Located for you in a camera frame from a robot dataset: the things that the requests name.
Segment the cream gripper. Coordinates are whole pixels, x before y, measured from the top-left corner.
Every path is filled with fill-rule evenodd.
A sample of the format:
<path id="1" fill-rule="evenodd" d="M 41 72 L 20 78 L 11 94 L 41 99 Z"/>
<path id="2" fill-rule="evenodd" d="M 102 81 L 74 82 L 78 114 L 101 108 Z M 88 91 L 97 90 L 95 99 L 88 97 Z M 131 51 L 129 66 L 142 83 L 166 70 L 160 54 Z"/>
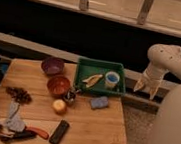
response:
<path id="1" fill-rule="evenodd" d="M 154 64 L 149 64 L 142 74 L 142 81 L 150 88 L 149 99 L 152 100 L 157 94 L 158 87 L 164 78 L 166 71 L 163 68 L 156 67 Z M 136 92 L 144 87 L 144 83 L 138 80 L 133 91 Z"/>

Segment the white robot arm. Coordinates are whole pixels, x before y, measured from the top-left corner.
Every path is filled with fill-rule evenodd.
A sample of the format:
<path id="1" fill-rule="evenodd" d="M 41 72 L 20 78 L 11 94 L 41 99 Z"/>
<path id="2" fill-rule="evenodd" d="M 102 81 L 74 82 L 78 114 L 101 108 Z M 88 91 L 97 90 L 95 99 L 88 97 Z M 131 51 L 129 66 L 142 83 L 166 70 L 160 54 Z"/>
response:
<path id="1" fill-rule="evenodd" d="M 134 91 L 147 86 L 153 99 L 165 74 L 172 73 L 181 80 L 181 47 L 155 44 L 149 47 L 147 55 L 150 63 Z M 171 89 L 161 102 L 148 144 L 181 144 L 181 84 Z"/>

